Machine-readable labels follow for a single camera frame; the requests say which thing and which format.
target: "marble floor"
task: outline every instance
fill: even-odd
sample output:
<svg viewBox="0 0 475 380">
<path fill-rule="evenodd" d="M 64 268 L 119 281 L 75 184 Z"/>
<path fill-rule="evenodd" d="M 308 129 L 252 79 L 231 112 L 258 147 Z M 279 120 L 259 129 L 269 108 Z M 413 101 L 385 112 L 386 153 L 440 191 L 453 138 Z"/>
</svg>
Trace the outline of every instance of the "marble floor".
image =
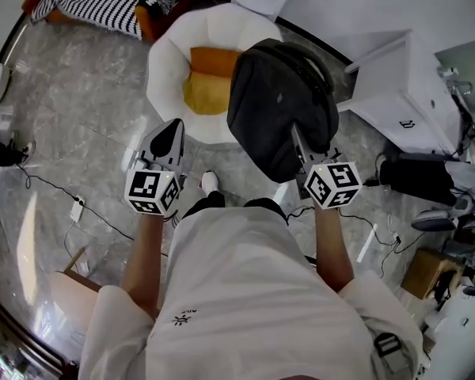
<svg viewBox="0 0 475 380">
<path fill-rule="evenodd" d="M 337 101 L 351 96 L 354 81 L 343 72 L 343 63 L 293 32 L 282 32 L 286 40 L 306 45 L 325 60 L 336 81 Z M 28 25 L 9 62 L 16 70 L 0 104 L 0 141 L 8 142 L 13 129 L 19 130 L 23 143 L 36 141 L 28 173 L 83 196 L 89 207 L 132 237 L 139 217 L 123 199 L 125 171 L 142 137 L 161 123 L 145 94 L 149 48 L 145 42 L 93 26 Z M 374 174 L 375 158 L 386 139 L 358 116 L 344 112 L 334 143 L 366 178 Z M 197 186 L 209 169 L 218 174 L 232 205 L 273 197 L 279 188 L 237 146 L 203 146 L 187 139 L 183 167 L 188 178 L 178 203 L 180 215 L 201 198 Z M 131 242 L 88 211 L 69 230 L 73 200 L 37 179 L 30 183 L 27 189 L 19 168 L 0 168 L 0 223 L 5 232 L 0 244 L 0 303 L 41 340 L 78 361 L 84 331 L 54 304 L 48 281 L 70 260 L 64 239 L 71 254 L 87 247 L 77 269 L 101 285 L 120 281 Z M 282 208 L 288 213 L 303 203 L 309 201 L 301 202 L 290 183 Z M 387 188 L 365 188 L 343 212 L 376 224 L 382 241 L 393 242 L 391 233 L 397 233 L 407 245 L 419 235 L 409 225 L 412 217 L 431 205 Z M 342 218 L 342 225 L 355 270 L 380 274 L 390 247 L 380 245 L 363 221 Z M 313 212 L 292 220 L 290 229 L 302 251 L 314 256 Z M 166 223 L 165 252 L 172 235 Z M 440 236 L 426 234 L 384 263 L 384 280 L 418 322 L 432 306 L 405 293 L 399 283 L 416 247 L 436 247 L 441 241 Z M 367 242 L 369 248 L 357 263 Z"/>
</svg>

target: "forearm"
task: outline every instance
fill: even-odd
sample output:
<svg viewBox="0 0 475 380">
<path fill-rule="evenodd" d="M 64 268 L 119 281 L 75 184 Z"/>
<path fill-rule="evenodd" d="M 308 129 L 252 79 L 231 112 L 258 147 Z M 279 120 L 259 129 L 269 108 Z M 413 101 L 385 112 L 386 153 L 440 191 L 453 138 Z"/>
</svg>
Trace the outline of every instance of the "forearm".
<svg viewBox="0 0 475 380">
<path fill-rule="evenodd" d="M 336 293 L 354 279 L 340 216 L 336 209 L 322 210 L 315 205 L 317 228 L 317 273 Z"/>
<path fill-rule="evenodd" d="M 121 283 L 140 308 L 152 318 L 157 315 L 160 286 L 160 259 L 164 219 L 158 215 L 143 215 L 138 235 L 125 268 Z"/>
</svg>

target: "black backpack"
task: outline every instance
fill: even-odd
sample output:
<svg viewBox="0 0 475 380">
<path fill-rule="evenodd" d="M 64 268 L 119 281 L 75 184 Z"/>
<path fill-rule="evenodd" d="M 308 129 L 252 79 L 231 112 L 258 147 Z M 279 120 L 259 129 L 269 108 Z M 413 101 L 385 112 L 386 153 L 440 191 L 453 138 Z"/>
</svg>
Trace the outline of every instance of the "black backpack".
<svg viewBox="0 0 475 380">
<path fill-rule="evenodd" d="M 227 124 L 266 176 L 291 181 L 301 168 L 292 126 L 312 151 L 327 152 L 340 120 L 333 91 L 329 71 L 312 51 L 263 40 L 237 59 Z"/>
</svg>

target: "round white chair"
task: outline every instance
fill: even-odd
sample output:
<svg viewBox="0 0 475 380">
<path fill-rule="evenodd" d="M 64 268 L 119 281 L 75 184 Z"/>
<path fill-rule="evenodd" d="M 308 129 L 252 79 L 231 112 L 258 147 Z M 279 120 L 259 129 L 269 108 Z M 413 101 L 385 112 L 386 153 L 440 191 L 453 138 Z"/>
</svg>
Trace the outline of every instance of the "round white chair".
<svg viewBox="0 0 475 380">
<path fill-rule="evenodd" d="M 282 40 L 267 18 L 234 4 L 186 13 L 150 49 L 146 95 L 164 121 L 181 118 L 192 138 L 206 144 L 235 143 L 227 127 L 227 112 L 197 115 L 183 100 L 183 82 L 190 75 L 190 48 L 245 51 L 267 38 Z"/>
</svg>

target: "white sneaker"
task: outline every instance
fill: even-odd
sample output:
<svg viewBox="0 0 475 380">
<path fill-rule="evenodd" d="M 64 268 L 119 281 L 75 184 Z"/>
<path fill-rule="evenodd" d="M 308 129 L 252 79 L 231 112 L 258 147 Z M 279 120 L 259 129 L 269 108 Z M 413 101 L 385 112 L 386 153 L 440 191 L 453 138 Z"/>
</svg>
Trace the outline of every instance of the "white sneaker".
<svg viewBox="0 0 475 380">
<path fill-rule="evenodd" d="M 216 177 L 215 172 L 208 170 L 200 181 L 200 187 L 203 189 L 206 197 L 211 192 L 217 192 L 219 190 L 219 179 Z"/>
<path fill-rule="evenodd" d="M 26 144 L 26 147 L 23 148 L 23 150 L 21 151 L 23 153 L 23 160 L 21 160 L 20 165 L 24 165 L 24 164 L 28 163 L 30 158 L 35 153 L 35 146 L 36 146 L 35 141 L 31 141 L 31 142 Z"/>
</svg>

